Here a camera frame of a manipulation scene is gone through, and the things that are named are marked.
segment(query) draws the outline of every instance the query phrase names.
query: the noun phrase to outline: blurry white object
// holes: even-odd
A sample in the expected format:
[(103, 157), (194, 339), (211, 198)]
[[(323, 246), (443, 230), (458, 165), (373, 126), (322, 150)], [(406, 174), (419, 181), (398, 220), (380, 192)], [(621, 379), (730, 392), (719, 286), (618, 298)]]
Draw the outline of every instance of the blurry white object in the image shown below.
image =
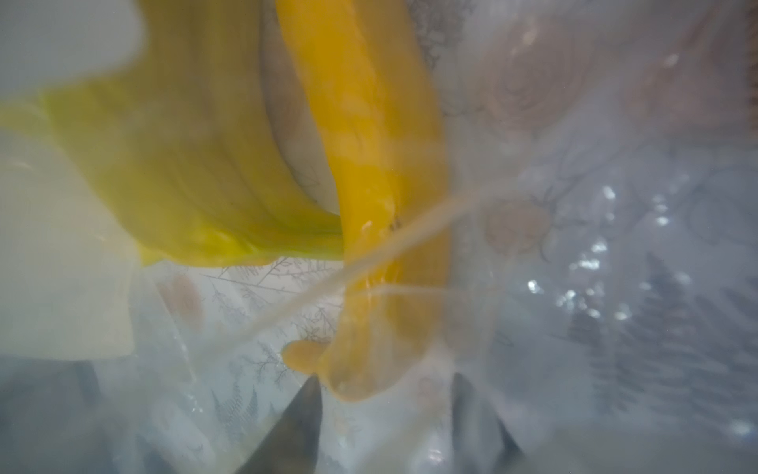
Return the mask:
[(133, 350), (133, 240), (51, 149), (0, 137), (0, 353), (94, 359)]
[(0, 96), (118, 67), (143, 40), (131, 0), (0, 2)]

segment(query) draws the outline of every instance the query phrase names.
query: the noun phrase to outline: fern pattern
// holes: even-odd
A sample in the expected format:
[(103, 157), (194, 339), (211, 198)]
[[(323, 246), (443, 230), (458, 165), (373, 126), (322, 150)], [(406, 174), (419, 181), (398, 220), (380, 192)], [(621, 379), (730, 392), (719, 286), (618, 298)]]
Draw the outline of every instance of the fern pattern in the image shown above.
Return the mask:
[(568, 338), (587, 348), (597, 412), (646, 407), (664, 428), (713, 437), (735, 423), (758, 425), (755, 279), (745, 293), (720, 291), (735, 314), (701, 295), (688, 303), (682, 284), (652, 253), (647, 267), (648, 290), (630, 318), (587, 311), (572, 317)]
[(231, 396), (221, 402), (214, 391), (211, 391), (211, 394), (213, 395), (216, 419), (224, 429), (229, 441), (238, 444), (258, 421), (258, 393), (253, 388), (250, 398), (245, 403), (240, 387), (240, 379), (244, 371), (240, 364), (234, 362), (229, 364), (228, 369), (233, 376)]
[(288, 375), (292, 375), (293, 371), (284, 365), (281, 357), (279, 357), (279, 355), (267, 344), (258, 343), (257, 345), (261, 351), (262, 357), (243, 355), (240, 356), (240, 361), (245, 366), (253, 369), (255, 373), (255, 381), (263, 383), (267, 380), (272, 380), (274, 386), (279, 391), (282, 391), (282, 381)]

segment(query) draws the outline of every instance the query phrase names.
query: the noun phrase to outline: yellow fabric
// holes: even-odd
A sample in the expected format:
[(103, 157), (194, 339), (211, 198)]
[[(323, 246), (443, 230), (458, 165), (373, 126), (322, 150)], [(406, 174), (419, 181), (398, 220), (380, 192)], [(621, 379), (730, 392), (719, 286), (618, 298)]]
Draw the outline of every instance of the yellow fabric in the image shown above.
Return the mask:
[[(260, 0), (139, 6), (147, 39), (134, 62), (40, 97), (55, 143), (146, 249), (145, 262), (341, 259), (339, 217), (298, 187), (271, 135)], [(16, 110), (0, 112), (0, 124), (40, 135)]]
[[(277, 12), (337, 184), (350, 263), (447, 194), (434, 88), (403, 0), (277, 0)], [(443, 232), (350, 285), (331, 344), (293, 342), (285, 362), (316, 367), (342, 400), (388, 388), (428, 348), (442, 301), (369, 292), (442, 287), (448, 271)]]
[(37, 97), (0, 106), (0, 127), (10, 128), (25, 137), (52, 143), (50, 119)]

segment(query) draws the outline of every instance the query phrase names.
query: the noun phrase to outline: plastic sheet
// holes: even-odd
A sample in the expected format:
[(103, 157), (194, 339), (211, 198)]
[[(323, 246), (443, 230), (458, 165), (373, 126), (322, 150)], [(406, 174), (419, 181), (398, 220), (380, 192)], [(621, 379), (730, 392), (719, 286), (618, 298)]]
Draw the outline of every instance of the plastic sheet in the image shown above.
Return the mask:
[(55, 150), (8, 134), (0, 150), (0, 353), (131, 353), (134, 242)]
[[(282, 348), (331, 339), (351, 278), (450, 224), (447, 289), (387, 289), (442, 300), (439, 337), (389, 390), (324, 392), (319, 472), (380, 472), (386, 449), (393, 467), (449, 472), (456, 371), (528, 456), (577, 427), (758, 453), (751, 5), (410, 0), (450, 198), (344, 268), (143, 269), (136, 349), (95, 362), (106, 401), (78, 423), (118, 420), (121, 472), (143, 471), (136, 438), (178, 472), (232, 472), (305, 379)], [(310, 120), (280, 147), (318, 147)], [(411, 453), (387, 447), (405, 435)]]

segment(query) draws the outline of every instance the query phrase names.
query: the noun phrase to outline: dark pointed tip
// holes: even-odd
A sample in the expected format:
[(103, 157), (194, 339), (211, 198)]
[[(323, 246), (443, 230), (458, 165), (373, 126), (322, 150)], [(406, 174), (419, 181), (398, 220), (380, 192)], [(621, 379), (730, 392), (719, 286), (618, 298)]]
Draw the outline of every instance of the dark pointed tip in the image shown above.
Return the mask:
[(453, 390), (454, 391), (470, 391), (473, 390), (473, 386), (471, 385), (471, 382), (468, 381), (466, 377), (461, 375), (460, 372), (456, 372), (453, 376)]
[(321, 384), (313, 375), (237, 474), (312, 474), (321, 434)]

